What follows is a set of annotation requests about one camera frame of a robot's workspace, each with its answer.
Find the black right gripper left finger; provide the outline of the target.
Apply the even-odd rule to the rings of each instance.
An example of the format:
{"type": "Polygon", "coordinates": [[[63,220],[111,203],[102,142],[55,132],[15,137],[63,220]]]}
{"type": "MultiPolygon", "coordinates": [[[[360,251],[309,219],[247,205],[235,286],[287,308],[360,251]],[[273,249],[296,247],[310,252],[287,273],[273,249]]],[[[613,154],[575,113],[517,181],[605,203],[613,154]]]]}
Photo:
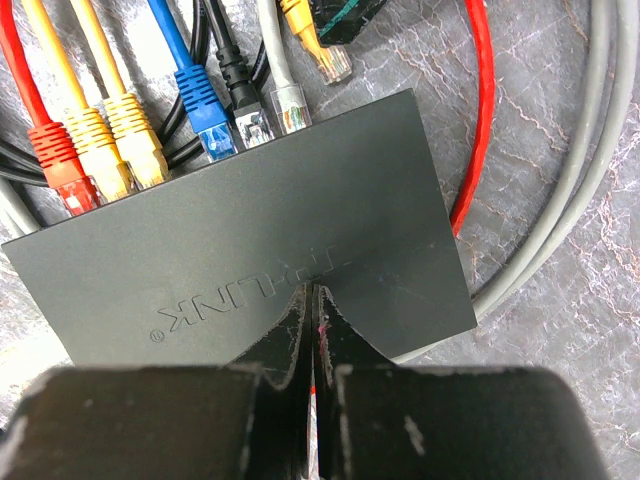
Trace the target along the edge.
{"type": "Polygon", "coordinates": [[[255,367],[258,373],[246,479],[300,479],[308,474],[312,293],[309,283],[296,287],[278,322],[232,362],[255,367]]]}

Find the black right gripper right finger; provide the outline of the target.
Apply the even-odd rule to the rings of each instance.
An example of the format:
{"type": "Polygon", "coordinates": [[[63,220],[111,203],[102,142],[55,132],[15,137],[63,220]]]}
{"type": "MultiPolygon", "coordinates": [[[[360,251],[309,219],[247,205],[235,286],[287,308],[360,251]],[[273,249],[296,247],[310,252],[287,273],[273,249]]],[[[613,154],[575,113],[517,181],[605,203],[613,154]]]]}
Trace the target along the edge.
{"type": "Polygon", "coordinates": [[[315,285],[312,296],[313,366],[316,387],[318,467],[330,479],[333,438],[339,431],[338,387],[335,370],[341,365],[374,367],[393,362],[365,340],[344,318],[330,290],[315,285]]]}

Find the black network switch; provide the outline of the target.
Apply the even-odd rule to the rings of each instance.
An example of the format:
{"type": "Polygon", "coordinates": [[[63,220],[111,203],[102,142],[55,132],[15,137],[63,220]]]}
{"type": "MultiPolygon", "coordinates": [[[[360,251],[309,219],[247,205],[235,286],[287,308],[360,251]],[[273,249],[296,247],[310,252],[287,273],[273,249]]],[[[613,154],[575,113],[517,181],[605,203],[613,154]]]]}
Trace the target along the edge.
{"type": "Polygon", "coordinates": [[[306,282],[391,358],[476,325],[412,90],[3,250],[80,366],[228,362],[306,282]]]}

